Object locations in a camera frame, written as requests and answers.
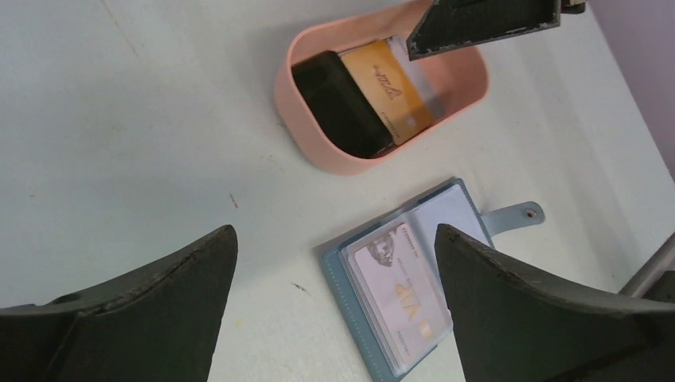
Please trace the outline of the black card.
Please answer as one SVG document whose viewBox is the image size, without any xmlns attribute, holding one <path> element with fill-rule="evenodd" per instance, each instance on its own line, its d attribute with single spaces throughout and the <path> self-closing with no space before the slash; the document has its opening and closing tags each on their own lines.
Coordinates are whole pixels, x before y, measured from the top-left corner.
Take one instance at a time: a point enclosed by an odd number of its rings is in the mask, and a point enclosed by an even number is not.
<svg viewBox="0 0 675 382">
<path fill-rule="evenodd" d="M 394 147 L 387 127 L 334 51 L 291 67 L 294 82 L 326 137 L 357 158 L 376 158 Z"/>
</svg>

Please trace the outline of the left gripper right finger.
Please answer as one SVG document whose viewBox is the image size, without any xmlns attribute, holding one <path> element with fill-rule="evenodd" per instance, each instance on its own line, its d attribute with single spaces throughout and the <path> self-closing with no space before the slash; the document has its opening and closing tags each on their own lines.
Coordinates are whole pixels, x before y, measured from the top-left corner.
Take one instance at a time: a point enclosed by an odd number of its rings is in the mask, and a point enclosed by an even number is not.
<svg viewBox="0 0 675 382">
<path fill-rule="evenodd" d="M 642 298 L 584 286 L 449 225 L 440 279 L 468 381 L 671 381 L 674 269 Z"/>
</svg>

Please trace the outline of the white portrait card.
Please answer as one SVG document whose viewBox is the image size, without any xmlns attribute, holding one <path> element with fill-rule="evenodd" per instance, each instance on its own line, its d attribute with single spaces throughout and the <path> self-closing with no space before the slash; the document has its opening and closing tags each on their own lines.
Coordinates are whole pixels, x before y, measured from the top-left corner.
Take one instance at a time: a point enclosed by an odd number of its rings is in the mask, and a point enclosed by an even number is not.
<svg viewBox="0 0 675 382">
<path fill-rule="evenodd" d="M 378 228 L 348 249 L 346 261 L 385 360 L 402 376 L 451 331 L 437 276 L 406 222 Z"/>
</svg>

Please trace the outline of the blue card holder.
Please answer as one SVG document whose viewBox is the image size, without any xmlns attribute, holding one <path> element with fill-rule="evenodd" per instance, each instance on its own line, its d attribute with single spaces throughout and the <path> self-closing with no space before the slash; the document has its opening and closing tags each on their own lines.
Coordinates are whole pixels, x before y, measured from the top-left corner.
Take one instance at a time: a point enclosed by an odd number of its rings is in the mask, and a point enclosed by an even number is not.
<svg viewBox="0 0 675 382">
<path fill-rule="evenodd" d="M 322 270 L 371 378 L 402 380 L 452 331 L 434 251 L 438 226 L 491 245 L 497 234 L 544 220 L 533 201 L 481 213 L 453 177 L 325 244 Z"/>
</svg>

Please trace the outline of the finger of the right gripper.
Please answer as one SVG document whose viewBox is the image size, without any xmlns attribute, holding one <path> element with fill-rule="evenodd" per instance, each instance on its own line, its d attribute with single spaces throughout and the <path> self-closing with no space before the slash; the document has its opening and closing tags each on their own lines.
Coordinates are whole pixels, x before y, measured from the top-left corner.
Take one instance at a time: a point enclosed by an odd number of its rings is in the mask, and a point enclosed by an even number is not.
<svg viewBox="0 0 675 382">
<path fill-rule="evenodd" d="M 433 1 L 406 40 L 411 60 L 560 25 L 561 2 Z"/>
</svg>

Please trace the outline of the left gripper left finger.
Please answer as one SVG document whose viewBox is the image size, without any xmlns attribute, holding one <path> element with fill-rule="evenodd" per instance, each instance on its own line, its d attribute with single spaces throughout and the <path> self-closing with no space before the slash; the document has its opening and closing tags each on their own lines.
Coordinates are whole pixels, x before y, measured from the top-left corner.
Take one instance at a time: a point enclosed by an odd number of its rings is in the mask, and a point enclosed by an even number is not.
<svg viewBox="0 0 675 382">
<path fill-rule="evenodd" d="M 206 381 L 237 254 L 225 225 L 104 283 L 2 309 L 2 380 Z"/>
</svg>

